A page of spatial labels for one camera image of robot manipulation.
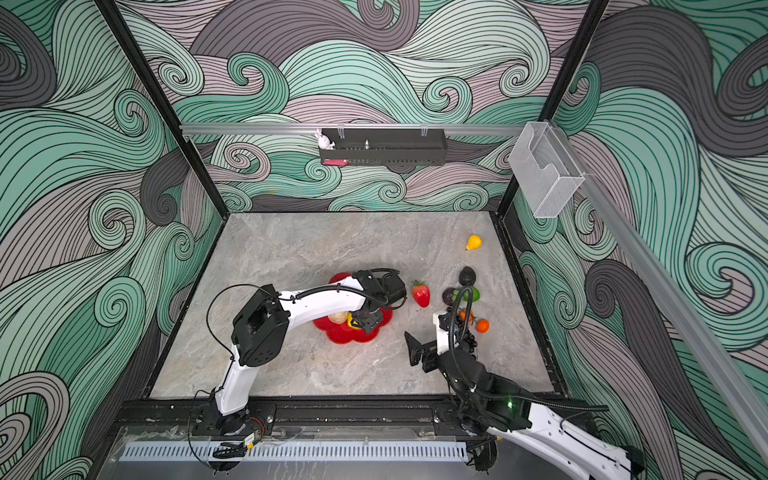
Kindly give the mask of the beige fake pear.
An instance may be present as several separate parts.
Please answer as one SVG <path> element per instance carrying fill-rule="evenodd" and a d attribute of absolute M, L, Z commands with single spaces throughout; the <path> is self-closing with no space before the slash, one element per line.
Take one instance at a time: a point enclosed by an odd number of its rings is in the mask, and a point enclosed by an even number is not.
<path fill-rule="evenodd" d="M 342 312 L 330 314 L 328 316 L 328 319 L 330 322 L 340 325 L 340 324 L 345 324 L 348 321 L 349 315 L 350 313 L 348 311 L 342 311 Z"/>

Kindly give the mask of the red flower-shaped fruit bowl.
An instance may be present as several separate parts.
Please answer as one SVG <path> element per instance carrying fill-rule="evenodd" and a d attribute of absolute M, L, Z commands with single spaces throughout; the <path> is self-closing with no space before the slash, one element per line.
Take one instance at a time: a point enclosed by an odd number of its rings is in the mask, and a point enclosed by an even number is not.
<path fill-rule="evenodd" d="M 353 326 L 350 322 L 351 317 L 347 318 L 345 323 L 337 324 L 328 317 L 323 317 L 313 321 L 313 325 L 318 330 L 325 333 L 327 338 L 334 344 L 344 345 L 351 342 L 369 343 L 377 338 L 380 330 L 388 325 L 393 318 L 392 310 L 382 310 L 382 322 L 375 327 L 371 333 L 366 333 L 363 329 Z"/>

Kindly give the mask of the dark fake avocado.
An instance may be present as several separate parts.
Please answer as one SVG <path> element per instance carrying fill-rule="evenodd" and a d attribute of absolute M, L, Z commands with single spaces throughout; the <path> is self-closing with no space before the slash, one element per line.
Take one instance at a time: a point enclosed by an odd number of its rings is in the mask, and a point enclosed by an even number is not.
<path fill-rule="evenodd" d="M 459 272 L 459 283 L 461 286 L 474 286 L 476 281 L 477 274 L 473 268 L 465 266 Z"/>

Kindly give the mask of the yellow fake lemon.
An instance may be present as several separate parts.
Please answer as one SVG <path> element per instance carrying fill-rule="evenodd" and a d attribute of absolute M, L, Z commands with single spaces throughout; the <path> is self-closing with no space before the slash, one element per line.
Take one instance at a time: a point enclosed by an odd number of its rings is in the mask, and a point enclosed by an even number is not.
<path fill-rule="evenodd" d="M 347 316 L 347 325 L 351 329 L 354 329 L 354 330 L 361 330 L 362 329 L 362 327 L 360 326 L 360 324 L 358 323 L 358 321 L 354 318 L 354 316 L 352 314 L 349 314 Z"/>

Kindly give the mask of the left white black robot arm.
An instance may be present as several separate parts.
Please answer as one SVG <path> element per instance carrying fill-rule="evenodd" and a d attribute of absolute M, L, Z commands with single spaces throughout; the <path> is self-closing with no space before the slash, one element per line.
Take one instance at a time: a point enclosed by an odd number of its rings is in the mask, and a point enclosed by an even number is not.
<path fill-rule="evenodd" d="M 365 334 L 407 298 L 405 282 L 390 268 L 358 270 L 335 282 L 299 291 L 257 286 L 235 315 L 230 336 L 230 366 L 213 393 L 222 417 L 242 413 L 259 369 L 274 360 L 289 332 L 340 313 L 352 316 Z"/>

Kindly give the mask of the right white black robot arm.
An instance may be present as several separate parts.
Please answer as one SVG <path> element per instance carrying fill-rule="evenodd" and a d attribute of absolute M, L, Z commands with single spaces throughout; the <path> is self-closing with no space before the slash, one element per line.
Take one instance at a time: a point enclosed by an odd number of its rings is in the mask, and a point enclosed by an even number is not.
<path fill-rule="evenodd" d="M 465 341 L 449 345 L 449 334 L 437 330 L 422 343 L 404 334 L 409 363 L 437 371 L 447 383 L 448 420 L 479 439 L 470 450 L 479 470 L 495 461 L 495 443 L 508 441 L 547 461 L 571 479 L 637 479 L 645 471 L 645 455 L 636 447 L 615 446 L 575 423 L 605 411 L 605 406 L 541 398 L 515 382 L 489 372 Z"/>

